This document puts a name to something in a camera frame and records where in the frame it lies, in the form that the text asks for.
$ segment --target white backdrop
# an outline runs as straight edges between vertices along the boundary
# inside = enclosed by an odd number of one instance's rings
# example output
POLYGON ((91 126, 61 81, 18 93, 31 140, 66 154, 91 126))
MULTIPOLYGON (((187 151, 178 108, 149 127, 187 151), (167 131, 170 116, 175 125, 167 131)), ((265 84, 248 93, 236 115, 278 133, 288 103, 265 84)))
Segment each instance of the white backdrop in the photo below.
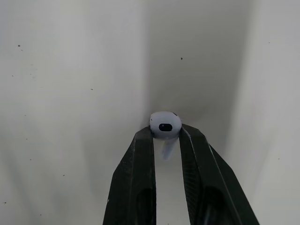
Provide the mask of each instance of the white backdrop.
MULTIPOLYGON (((114 169, 160 110, 207 136, 261 224, 298 224, 299 11, 297 0, 3 0, 1 224, 101 224, 114 169)), ((188 224, 179 150, 157 154, 156 171, 157 224, 188 224)))

